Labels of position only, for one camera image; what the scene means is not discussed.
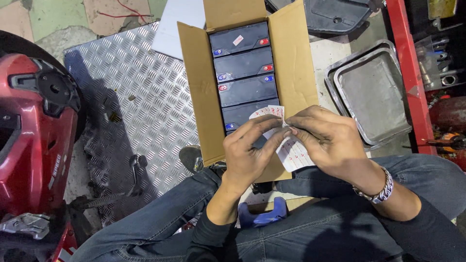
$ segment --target left hand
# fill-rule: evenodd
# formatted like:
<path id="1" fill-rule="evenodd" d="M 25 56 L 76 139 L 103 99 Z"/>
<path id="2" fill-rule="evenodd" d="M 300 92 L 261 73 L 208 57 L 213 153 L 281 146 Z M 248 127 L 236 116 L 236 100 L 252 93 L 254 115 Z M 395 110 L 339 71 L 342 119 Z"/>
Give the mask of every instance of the left hand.
<path id="1" fill-rule="evenodd" d="M 283 128 L 275 132 L 261 149 L 253 147 L 253 143 L 263 133 L 281 126 L 280 117 L 264 115 L 247 121 L 225 138 L 223 147 L 227 170 L 223 174 L 222 185 L 228 191 L 241 196 L 262 175 L 275 150 L 291 130 Z"/>

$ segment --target diamond plate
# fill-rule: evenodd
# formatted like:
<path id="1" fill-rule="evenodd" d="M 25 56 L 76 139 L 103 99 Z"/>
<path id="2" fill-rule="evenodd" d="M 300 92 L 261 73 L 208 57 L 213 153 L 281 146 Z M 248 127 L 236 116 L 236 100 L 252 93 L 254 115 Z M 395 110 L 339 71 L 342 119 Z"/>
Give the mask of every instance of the diamond plate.
<path id="1" fill-rule="evenodd" d="M 150 49 L 157 27 L 155 22 L 64 51 L 65 66 L 88 103 L 82 139 L 97 196 L 129 191 L 130 156 L 148 160 L 138 174 L 141 196 L 99 208 L 105 226 L 191 175 L 178 159 L 181 148 L 199 144 L 186 71 L 182 61 Z"/>

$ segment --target red metal frame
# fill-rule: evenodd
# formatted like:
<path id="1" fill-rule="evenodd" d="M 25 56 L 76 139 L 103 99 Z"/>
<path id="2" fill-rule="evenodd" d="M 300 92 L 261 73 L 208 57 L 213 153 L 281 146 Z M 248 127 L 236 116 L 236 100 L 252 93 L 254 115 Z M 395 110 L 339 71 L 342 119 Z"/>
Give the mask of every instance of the red metal frame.
<path id="1" fill-rule="evenodd" d="M 388 0 L 388 14 L 395 38 L 404 87 L 408 96 L 412 126 L 416 135 L 419 153 L 437 155 L 433 146 L 428 146 L 422 139 L 433 139 L 431 119 L 425 99 L 424 85 L 419 70 L 418 57 L 414 41 L 409 30 L 408 16 L 404 0 Z"/>

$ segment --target right hand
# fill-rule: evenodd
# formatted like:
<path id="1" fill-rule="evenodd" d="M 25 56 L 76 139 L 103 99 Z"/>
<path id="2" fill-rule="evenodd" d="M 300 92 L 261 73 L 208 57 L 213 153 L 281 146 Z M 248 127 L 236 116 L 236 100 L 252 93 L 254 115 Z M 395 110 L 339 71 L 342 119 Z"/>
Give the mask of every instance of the right hand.
<path id="1" fill-rule="evenodd" d="M 311 160 L 328 175 L 353 183 L 361 173 L 381 170 L 364 152 L 354 119 L 313 105 L 285 122 L 297 127 L 292 128 L 292 133 L 302 141 Z"/>

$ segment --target hand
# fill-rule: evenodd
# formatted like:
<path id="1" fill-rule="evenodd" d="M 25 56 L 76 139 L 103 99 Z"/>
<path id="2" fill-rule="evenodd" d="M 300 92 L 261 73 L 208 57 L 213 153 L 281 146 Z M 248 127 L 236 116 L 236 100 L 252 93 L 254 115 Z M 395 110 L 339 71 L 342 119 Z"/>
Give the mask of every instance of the hand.
<path id="1" fill-rule="evenodd" d="M 364 152 L 354 119 L 313 105 L 285 122 L 299 128 L 292 128 L 293 134 L 303 142 L 311 160 L 328 175 L 354 183 L 358 174 L 380 173 L 381 168 Z"/>
<path id="2" fill-rule="evenodd" d="M 258 179 L 270 162 L 275 150 L 284 138 L 291 134 L 289 128 L 275 132 L 262 149 L 253 143 L 272 128 L 281 128 L 282 120 L 274 115 L 264 115 L 247 121 L 223 141 L 227 170 L 222 176 L 222 185 L 241 196 Z"/>

